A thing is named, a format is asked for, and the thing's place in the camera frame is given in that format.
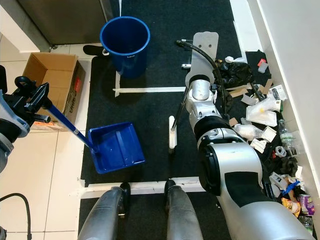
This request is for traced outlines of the black flat rubber piece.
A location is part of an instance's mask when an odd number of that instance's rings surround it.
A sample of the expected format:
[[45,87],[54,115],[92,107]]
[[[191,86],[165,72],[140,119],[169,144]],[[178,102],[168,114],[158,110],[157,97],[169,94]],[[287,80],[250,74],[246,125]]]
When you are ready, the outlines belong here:
[[84,45],[82,50],[85,55],[92,57],[103,57],[109,55],[103,46],[98,45]]

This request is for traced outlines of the white paper card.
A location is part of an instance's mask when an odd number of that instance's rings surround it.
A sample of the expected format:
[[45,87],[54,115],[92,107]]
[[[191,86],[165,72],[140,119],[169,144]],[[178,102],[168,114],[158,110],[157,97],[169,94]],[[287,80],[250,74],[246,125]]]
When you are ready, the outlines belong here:
[[277,135],[278,135],[278,132],[276,130],[274,130],[270,126],[266,126],[265,129],[263,130],[261,138],[269,143],[272,143]]

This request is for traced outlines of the blue long-handled dustpan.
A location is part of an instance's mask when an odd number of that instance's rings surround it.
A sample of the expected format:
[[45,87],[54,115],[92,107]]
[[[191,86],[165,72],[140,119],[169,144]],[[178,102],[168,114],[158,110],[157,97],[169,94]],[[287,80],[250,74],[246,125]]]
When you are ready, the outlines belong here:
[[87,135],[83,135],[52,103],[44,103],[42,108],[89,148],[97,173],[106,174],[146,162],[133,123],[90,128]]

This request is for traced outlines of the blue plastic bucket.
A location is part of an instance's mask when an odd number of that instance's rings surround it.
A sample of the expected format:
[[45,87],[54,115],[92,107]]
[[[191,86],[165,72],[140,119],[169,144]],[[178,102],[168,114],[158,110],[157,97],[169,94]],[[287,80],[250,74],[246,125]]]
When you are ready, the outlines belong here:
[[102,26],[99,40],[121,77],[137,78],[146,71],[151,32],[139,18],[119,16],[109,20]]

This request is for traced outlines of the open brown cardboard box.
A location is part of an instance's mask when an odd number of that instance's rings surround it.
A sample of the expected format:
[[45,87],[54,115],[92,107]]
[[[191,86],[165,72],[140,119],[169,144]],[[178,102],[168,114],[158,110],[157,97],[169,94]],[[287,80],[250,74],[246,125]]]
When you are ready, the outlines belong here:
[[34,52],[29,56],[22,75],[49,84],[51,103],[76,127],[86,70],[77,55]]

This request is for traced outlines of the grey robot leg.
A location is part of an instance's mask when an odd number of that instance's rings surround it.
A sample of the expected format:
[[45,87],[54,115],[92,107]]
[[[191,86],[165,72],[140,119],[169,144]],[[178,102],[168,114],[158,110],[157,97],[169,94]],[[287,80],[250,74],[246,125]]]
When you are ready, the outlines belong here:
[[167,240],[204,240],[194,206],[187,193],[175,181],[164,186],[167,212]]
[[128,183],[121,183],[106,191],[89,211],[77,240],[115,240],[119,217],[126,214],[130,196]]

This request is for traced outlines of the grey left robot leg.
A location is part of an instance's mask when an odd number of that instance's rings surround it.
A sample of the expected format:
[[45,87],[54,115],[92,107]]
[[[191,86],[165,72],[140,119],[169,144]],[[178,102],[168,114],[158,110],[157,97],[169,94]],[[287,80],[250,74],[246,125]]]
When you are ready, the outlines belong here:
[[126,214],[130,196],[128,183],[121,183],[106,191],[89,211],[77,240],[115,240],[119,217]]

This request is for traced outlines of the black cloth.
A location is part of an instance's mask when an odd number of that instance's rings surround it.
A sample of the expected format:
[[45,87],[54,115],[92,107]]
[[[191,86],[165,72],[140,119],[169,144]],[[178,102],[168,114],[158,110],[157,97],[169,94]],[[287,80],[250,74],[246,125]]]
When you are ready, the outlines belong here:
[[[270,73],[271,64],[267,61],[266,54],[260,50],[246,51],[245,54],[247,64],[249,64],[249,67],[253,72],[254,82],[265,86],[267,81],[272,77],[272,74]],[[262,60],[264,63],[267,63],[267,66],[265,67],[263,72],[260,72],[259,70],[261,69],[261,67],[259,66],[259,64],[262,62]]]

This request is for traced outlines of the white-headed broom with black stick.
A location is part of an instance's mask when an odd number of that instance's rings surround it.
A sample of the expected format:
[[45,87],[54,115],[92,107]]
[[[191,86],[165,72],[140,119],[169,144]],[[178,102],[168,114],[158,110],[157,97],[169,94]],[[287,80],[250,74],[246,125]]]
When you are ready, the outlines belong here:
[[183,92],[183,99],[179,105],[179,108],[176,114],[171,115],[169,117],[169,131],[168,131],[168,153],[174,154],[175,148],[178,145],[178,122],[179,118],[185,109],[186,100],[188,98],[188,94],[190,91],[190,87],[186,87]]

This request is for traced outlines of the blue plastic scrap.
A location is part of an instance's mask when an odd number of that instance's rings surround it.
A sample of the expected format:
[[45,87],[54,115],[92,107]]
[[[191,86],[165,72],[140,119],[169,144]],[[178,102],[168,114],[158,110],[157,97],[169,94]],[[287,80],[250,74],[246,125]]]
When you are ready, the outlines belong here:
[[288,186],[286,186],[286,188],[284,190],[281,191],[281,194],[284,195],[288,195],[289,192],[292,192],[295,187],[297,187],[300,184],[300,181],[295,181],[293,183],[290,183]]

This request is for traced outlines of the white and yellow plastic bag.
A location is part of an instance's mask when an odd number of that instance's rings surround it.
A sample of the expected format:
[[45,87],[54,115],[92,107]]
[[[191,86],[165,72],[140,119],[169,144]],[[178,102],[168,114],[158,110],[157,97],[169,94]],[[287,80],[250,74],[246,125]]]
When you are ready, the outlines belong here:
[[247,106],[246,119],[261,125],[276,127],[278,125],[276,112],[280,110],[281,101],[268,96],[254,105]]

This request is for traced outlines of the white printed carton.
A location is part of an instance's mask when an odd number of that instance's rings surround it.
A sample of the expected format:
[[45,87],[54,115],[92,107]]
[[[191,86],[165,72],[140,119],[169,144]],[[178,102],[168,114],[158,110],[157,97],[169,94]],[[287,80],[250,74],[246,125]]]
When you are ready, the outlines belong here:
[[285,90],[285,87],[282,84],[270,87],[267,95],[270,97],[273,97],[278,101],[288,100],[287,92]]

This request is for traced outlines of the red and grey small pack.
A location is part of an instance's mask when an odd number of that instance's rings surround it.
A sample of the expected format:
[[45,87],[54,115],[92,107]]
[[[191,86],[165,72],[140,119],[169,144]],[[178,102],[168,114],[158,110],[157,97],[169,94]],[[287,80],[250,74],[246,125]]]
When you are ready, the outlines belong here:
[[266,70],[268,69],[269,64],[267,63],[265,58],[261,58],[257,64],[258,69],[257,71],[261,74],[264,74]]

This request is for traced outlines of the black plastic bag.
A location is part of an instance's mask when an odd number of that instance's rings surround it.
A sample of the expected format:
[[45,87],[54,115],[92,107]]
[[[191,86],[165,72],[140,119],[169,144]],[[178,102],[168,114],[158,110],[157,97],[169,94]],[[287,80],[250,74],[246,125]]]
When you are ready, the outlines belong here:
[[253,83],[253,71],[247,62],[216,61],[225,89],[233,89]]

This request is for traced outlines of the grey right robot leg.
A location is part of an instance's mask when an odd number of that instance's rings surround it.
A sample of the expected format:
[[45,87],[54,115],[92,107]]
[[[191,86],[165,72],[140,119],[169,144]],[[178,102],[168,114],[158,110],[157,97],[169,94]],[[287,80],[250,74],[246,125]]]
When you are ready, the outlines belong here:
[[194,206],[187,193],[175,181],[164,186],[167,212],[167,240],[204,240]]

